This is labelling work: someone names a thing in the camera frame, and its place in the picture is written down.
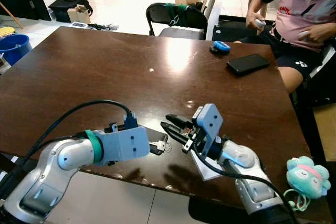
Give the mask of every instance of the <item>person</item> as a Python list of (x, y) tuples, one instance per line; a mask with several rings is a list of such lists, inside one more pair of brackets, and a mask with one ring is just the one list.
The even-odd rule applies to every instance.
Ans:
[[(273, 0), (252, 0), (246, 25), (261, 30), (256, 19), (265, 18), (257, 12)], [(270, 32), (248, 36), (236, 43), (268, 44), (288, 93), (294, 91), (322, 64), (324, 42), (336, 35), (336, 0), (279, 0), (276, 19)]]

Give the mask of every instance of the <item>light blue plush toy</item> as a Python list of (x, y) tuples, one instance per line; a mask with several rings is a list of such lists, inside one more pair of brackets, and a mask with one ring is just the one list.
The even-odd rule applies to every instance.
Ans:
[(287, 161), (287, 181), (298, 193), (309, 199), (327, 195), (331, 184), (329, 172), (321, 165), (314, 165), (309, 157), (302, 156)]

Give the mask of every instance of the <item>black bag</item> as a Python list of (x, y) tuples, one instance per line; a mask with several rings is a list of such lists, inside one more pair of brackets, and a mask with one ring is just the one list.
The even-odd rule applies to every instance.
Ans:
[(84, 5), (86, 9), (89, 10), (89, 15), (92, 15), (93, 9), (90, 6), (88, 0), (56, 0), (51, 5), (49, 5), (49, 8), (54, 11), (57, 21), (71, 22), (68, 15), (68, 9), (75, 8), (77, 4)]

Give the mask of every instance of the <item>blue object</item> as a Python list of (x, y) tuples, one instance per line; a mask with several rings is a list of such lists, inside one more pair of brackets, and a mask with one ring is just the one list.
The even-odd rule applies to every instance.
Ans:
[(225, 44), (224, 42), (219, 41), (219, 40), (215, 41), (214, 46), (215, 46), (215, 48), (217, 48), (221, 51), (224, 51), (224, 52), (229, 52), (230, 49), (231, 49), (230, 46), (228, 46), (227, 44)]
[(309, 157), (302, 156), (287, 161), (287, 181), (289, 185), (307, 198), (317, 199), (327, 195), (331, 184), (329, 172), (321, 165), (314, 165)]
[(27, 35), (15, 34), (0, 40), (0, 54), (4, 53), (4, 58), (11, 66), (30, 51)]

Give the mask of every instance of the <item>white logo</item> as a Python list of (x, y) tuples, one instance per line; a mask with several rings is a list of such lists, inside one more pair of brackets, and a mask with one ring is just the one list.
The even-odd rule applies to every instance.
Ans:
[(296, 61), (295, 64), (296, 64), (296, 65), (300, 65), (300, 66), (302, 66), (303, 68), (306, 68), (306, 67), (307, 67), (307, 64), (305, 64), (305, 63), (302, 62), (302, 61)]

